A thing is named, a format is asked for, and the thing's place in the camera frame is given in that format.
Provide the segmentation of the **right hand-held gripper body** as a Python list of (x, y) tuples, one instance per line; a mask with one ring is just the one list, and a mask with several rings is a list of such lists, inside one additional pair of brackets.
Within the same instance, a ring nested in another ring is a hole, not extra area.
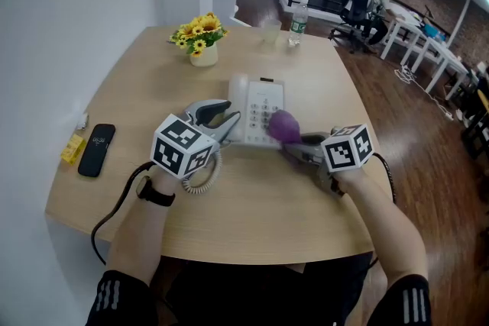
[(330, 137), (319, 146), (302, 144), (308, 154), (308, 164), (317, 167), (319, 186), (331, 194), (344, 195), (334, 173), (359, 169), (374, 154), (374, 145), (366, 124), (332, 129)]

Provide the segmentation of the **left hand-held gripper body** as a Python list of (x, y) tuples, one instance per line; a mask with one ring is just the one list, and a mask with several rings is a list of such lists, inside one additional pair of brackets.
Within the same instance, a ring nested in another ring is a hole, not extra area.
[(194, 118), (198, 102), (170, 114), (154, 132), (151, 161), (178, 179), (203, 168), (220, 150), (219, 142), (205, 134)]

